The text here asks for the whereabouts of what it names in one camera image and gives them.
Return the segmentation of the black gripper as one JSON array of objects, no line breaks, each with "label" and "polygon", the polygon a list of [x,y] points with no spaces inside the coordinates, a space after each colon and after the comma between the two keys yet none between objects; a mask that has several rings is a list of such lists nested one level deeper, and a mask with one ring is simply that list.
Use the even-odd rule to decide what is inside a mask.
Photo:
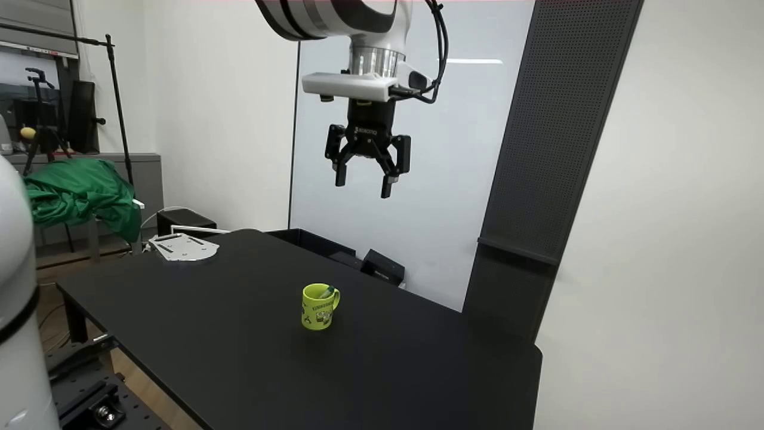
[{"label": "black gripper", "polygon": [[381,166],[381,197],[391,195],[399,175],[411,169],[411,139],[391,133],[396,103],[349,101],[349,125],[332,125],[324,158],[333,166],[333,187],[345,187],[345,163],[354,154],[375,158]]}]

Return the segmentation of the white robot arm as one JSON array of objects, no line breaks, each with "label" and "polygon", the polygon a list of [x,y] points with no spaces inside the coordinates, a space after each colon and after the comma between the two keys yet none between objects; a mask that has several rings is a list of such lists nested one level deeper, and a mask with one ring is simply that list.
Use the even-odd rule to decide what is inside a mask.
[{"label": "white robot arm", "polygon": [[[388,71],[320,74],[307,92],[388,101],[411,28],[412,0],[256,0],[262,18],[287,40],[350,39],[350,60],[381,51]],[[61,430],[35,317],[32,218],[20,175],[0,159],[0,428]]]}]

